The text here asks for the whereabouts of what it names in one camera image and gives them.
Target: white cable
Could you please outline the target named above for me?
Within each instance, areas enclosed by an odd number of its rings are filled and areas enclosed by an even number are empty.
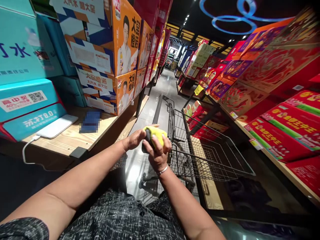
[[[43,168],[43,170],[45,170],[45,171],[47,171],[47,172],[56,172],[56,171],[52,171],[52,170],[47,170],[41,163],[28,163],[28,162],[26,161],[26,155],[25,155],[26,147],[27,147],[30,143],[32,143],[32,142],[34,142],[34,141],[37,141],[40,137],[41,137],[41,136],[39,136],[39,135],[35,135],[35,136],[32,137],[32,139],[30,140],[30,142],[28,142],[26,145],[24,145],[24,147],[23,147],[23,149],[22,149],[22,159],[23,159],[23,162],[24,162],[25,164],[38,164],[38,165],[41,165],[42,168]]]

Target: bracelet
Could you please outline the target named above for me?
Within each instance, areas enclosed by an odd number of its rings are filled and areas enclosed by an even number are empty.
[[[169,165],[167,164],[167,166],[165,167],[165,169],[163,169],[161,172],[158,173],[158,175],[161,175],[162,173],[164,173],[167,169],[168,169]]]

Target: person's right hand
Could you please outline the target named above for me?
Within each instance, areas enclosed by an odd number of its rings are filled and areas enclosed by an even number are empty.
[[[152,141],[154,142],[155,150],[153,150],[153,148],[146,140],[143,140],[142,142],[147,152],[149,153],[149,162],[156,173],[159,173],[166,168],[168,153],[172,149],[171,141],[164,135],[162,135],[162,139],[164,142],[163,147],[161,146],[157,137],[155,135],[152,135]]]

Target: neon sign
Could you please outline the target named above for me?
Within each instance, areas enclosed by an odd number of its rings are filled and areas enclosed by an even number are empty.
[[[254,16],[254,13],[257,10],[257,5],[254,0],[238,0],[237,1],[237,8],[238,11],[243,15],[243,17],[239,16],[232,16],[232,15],[223,15],[223,16],[218,16],[215,17],[211,15],[209,12],[204,7],[204,3],[206,0],[200,0],[199,2],[199,7],[201,11],[203,11],[204,14],[212,18],[212,25],[218,29],[221,32],[229,33],[229,34],[237,34],[237,35],[246,35],[252,33],[256,28],[257,25],[252,21],[262,21],[262,22],[279,22],[283,20],[287,20],[289,18],[261,18],[261,17],[256,17]],[[244,8],[244,3],[247,3],[249,6],[249,11],[247,12]],[[248,32],[243,32],[243,33],[237,33],[237,32],[229,32],[227,30],[224,30],[220,27],[217,26],[216,22],[217,21],[222,21],[222,22],[245,22],[251,26],[251,30]]]

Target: aisle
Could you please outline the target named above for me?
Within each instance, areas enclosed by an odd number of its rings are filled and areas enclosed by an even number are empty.
[[[175,108],[179,110],[182,109],[187,101],[186,97],[177,94],[176,78],[174,77],[173,71],[164,69],[157,85],[152,88],[149,99],[130,134],[152,124],[160,94],[164,94],[172,99]],[[163,101],[158,119],[158,124],[160,124],[159,128],[168,131],[168,118],[169,113],[165,107],[165,101]],[[148,155],[141,151],[141,145],[142,143],[136,149],[127,152],[126,184],[127,192],[129,194],[132,194],[137,200],[141,200],[144,204],[148,204],[157,199],[159,194],[163,191],[163,188],[158,180],[147,182],[142,189],[139,188],[139,182],[144,172],[147,173],[147,176],[156,175],[150,166]]]

